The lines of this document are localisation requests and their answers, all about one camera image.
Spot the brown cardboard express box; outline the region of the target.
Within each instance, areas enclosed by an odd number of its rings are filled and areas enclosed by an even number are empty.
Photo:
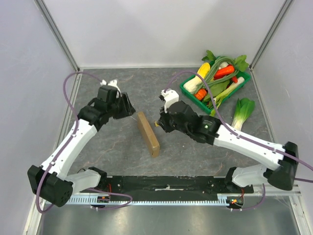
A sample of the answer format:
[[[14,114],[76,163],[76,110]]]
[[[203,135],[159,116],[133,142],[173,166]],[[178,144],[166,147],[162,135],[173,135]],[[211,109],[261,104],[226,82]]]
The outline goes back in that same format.
[[[160,152],[160,144],[146,116],[142,111],[138,112],[137,114],[137,126],[144,141],[146,142],[147,148],[151,156],[153,158],[158,157]]]

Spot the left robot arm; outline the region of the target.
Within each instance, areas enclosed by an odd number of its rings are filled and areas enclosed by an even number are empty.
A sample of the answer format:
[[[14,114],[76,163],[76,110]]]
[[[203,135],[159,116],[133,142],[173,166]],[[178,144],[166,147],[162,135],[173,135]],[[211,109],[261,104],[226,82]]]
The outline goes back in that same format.
[[[117,87],[102,85],[96,98],[83,107],[72,130],[47,160],[27,171],[32,192],[51,204],[62,207],[70,197],[92,188],[103,192],[107,188],[106,172],[96,167],[69,175],[68,172],[85,145],[108,123],[110,118],[121,119],[135,112],[126,92]]]

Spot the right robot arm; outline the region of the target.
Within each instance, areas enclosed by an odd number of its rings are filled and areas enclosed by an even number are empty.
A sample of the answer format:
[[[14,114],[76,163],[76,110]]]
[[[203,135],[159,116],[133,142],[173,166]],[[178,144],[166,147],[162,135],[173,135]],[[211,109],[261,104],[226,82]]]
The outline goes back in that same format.
[[[156,126],[166,133],[180,131],[196,142],[224,147],[257,161],[254,166],[229,169],[224,180],[228,192],[264,183],[285,191],[293,188],[298,167],[298,146],[293,142],[281,145],[247,135],[228,124],[223,125],[218,118],[198,115],[183,101],[167,110],[161,108]]]

